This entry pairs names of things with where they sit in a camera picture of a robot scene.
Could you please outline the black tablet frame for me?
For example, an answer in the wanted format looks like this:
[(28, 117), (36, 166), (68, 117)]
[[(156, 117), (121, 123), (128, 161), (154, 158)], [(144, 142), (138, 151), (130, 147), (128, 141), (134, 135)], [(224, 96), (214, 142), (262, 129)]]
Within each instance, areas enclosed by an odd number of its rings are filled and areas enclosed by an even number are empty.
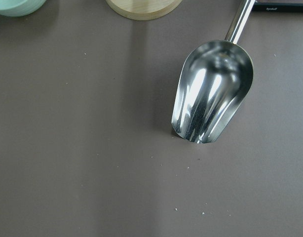
[(303, 0), (256, 0), (253, 11), (303, 13)]

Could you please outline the metal scoop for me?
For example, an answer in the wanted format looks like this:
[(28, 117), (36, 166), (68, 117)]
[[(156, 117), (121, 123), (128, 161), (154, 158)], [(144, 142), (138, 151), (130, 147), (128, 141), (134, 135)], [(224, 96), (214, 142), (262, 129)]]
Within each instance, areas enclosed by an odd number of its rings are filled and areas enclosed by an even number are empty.
[(253, 5), (252, 0), (242, 1), (225, 39), (206, 42), (186, 58), (171, 119), (181, 138), (215, 142), (248, 94), (254, 67), (238, 40)]

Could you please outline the wooden stand base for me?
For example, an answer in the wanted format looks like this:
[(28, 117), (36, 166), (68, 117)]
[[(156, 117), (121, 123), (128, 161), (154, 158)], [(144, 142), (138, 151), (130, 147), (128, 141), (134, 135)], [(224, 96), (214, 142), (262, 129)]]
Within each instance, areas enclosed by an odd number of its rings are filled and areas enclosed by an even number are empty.
[(139, 21), (153, 20), (172, 12), (182, 0), (106, 0), (119, 15)]

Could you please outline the green bowl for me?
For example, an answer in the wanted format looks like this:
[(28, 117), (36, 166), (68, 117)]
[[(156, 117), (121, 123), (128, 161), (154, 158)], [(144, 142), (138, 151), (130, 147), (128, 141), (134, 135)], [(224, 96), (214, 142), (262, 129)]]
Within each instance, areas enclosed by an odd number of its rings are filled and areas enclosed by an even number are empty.
[(46, 0), (0, 0), (0, 15), (25, 16), (41, 8), (45, 2)]

